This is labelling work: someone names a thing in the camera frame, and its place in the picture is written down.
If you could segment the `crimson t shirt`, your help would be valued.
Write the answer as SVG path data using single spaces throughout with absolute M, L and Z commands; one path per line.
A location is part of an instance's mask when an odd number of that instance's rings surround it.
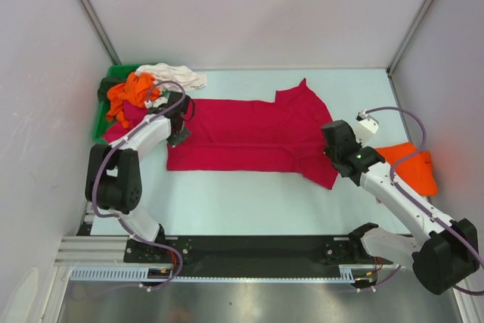
M 167 170 L 288 172 L 334 187 L 337 171 L 321 131 L 333 119 L 305 80 L 272 102 L 198 98 L 190 109 L 191 134 L 168 149 Z

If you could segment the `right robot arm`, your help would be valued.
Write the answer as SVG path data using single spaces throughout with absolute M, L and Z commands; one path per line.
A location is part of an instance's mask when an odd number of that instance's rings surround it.
M 324 153 L 343 177 L 372 194 L 410 232 L 405 237 L 376 225 L 359 229 L 349 244 L 357 263 L 374 256 L 411 269 L 430 292 L 440 295 L 477 272 L 483 264 L 475 226 L 467 219 L 454 220 L 421 197 L 395 172 L 374 148 L 365 146 L 343 120 L 324 125 Z

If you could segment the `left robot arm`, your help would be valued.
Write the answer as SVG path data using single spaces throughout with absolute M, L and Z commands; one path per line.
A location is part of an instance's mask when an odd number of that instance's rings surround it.
M 94 214 L 115 219 L 131 239 L 142 243 L 141 254 L 151 262 L 166 256 L 167 243 L 162 225 L 141 205 L 141 161 L 163 142 L 176 147 L 185 141 L 190 135 L 186 123 L 194 114 L 194 100 L 173 92 L 124 136 L 90 150 L 85 197 Z

